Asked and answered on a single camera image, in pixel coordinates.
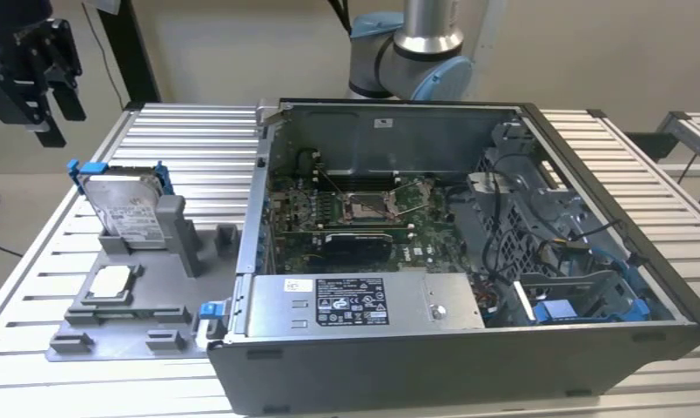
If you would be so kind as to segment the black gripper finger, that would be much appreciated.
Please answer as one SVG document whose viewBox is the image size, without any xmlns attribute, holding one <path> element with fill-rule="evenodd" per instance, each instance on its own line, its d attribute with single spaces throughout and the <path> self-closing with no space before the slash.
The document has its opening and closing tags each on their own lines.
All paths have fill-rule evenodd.
<svg viewBox="0 0 700 418">
<path fill-rule="evenodd" d="M 66 146 L 51 114 L 49 91 L 67 84 L 59 25 L 39 25 L 0 41 L 0 121 L 33 132 L 46 148 Z"/>
<path fill-rule="evenodd" d="M 43 54 L 49 61 L 45 77 L 65 119 L 85 121 L 86 111 L 77 82 L 83 70 L 70 23 L 66 19 L 50 19 L 46 28 L 47 33 L 42 36 Z"/>
</svg>

